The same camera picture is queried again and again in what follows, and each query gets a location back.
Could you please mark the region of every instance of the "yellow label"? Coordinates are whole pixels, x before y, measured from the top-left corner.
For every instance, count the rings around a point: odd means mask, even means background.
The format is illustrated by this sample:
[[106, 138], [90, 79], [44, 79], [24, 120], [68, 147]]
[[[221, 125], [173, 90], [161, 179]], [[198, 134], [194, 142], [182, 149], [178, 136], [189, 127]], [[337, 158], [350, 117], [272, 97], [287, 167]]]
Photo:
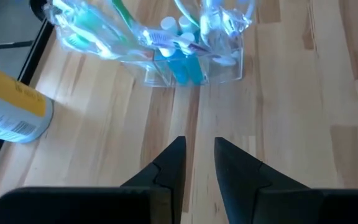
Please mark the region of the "yellow label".
[[3, 72], [0, 72], [0, 99], [37, 116], [45, 115], [45, 96]]

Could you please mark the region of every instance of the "wooden countertop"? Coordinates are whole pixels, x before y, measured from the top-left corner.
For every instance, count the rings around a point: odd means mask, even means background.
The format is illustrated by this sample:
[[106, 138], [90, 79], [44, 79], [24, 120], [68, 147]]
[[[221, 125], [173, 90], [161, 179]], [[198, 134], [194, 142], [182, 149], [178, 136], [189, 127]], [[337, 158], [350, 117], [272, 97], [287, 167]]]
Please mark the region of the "wooden countertop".
[[[146, 23], [178, 16], [173, 1], [131, 2]], [[5, 143], [0, 195], [118, 186], [179, 135], [188, 146], [183, 223], [227, 223], [216, 136], [310, 187], [358, 188], [358, 1], [264, 0], [256, 17], [245, 78], [201, 88], [140, 86], [120, 63], [68, 53], [53, 34], [34, 83], [55, 114], [37, 141]]]

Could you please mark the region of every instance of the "black frame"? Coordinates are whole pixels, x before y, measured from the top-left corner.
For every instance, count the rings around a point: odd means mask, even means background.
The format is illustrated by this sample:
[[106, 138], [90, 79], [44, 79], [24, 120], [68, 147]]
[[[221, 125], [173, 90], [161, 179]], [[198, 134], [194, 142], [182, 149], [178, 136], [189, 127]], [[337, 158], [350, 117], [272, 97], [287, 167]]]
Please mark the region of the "black frame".
[[[22, 67], [21, 73], [18, 80], [26, 85], [31, 81], [31, 78], [37, 69], [38, 62], [41, 59], [41, 56], [44, 52], [44, 49], [48, 43], [49, 37], [53, 31], [53, 25], [51, 25], [46, 19], [42, 22], [40, 31], [33, 41], [30, 52], [27, 55], [27, 58]], [[0, 140], [0, 151], [2, 145], [4, 144], [3, 140]]]

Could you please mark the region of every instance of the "white cap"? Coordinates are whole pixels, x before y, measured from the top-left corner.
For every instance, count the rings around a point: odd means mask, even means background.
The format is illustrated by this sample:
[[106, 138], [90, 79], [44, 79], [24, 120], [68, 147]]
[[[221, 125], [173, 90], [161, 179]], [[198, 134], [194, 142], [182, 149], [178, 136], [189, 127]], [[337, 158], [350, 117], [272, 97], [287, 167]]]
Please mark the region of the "white cap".
[[176, 35], [178, 33], [178, 25], [174, 17], [165, 17], [163, 20], [161, 20], [160, 25], [163, 30], [167, 30], [171, 34]]
[[177, 50], [174, 48], [169, 48], [169, 49], [160, 48], [160, 52], [164, 57], [171, 57], [175, 53], [175, 51]]
[[[192, 33], [184, 33], [180, 36], [183, 39], [189, 40], [190, 42], [194, 42], [195, 41], [195, 37]], [[192, 54], [191, 50], [188, 49], [188, 44], [186, 43], [179, 43], [179, 46], [181, 48], [181, 51], [185, 54], [185, 55], [190, 55]]]
[[182, 32], [190, 32], [193, 33], [195, 31], [195, 25], [187, 19], [186, 16], [181, 16], [179, 18], [179, 26]]

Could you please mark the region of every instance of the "barcode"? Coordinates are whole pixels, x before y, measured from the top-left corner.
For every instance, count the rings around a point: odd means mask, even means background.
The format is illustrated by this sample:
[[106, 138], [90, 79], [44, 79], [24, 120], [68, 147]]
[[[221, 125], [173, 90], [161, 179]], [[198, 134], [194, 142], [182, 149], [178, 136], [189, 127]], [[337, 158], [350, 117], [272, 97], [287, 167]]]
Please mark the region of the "barcode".
[[25, 121], [21, 121], [18, 125], [16, 125], [16, 127], [12, 129], [12, 132], [26, 136], [31, 134], [32, 131], [34, 131], [34, 129], [35, 129], [35, 125], [29, 124]]

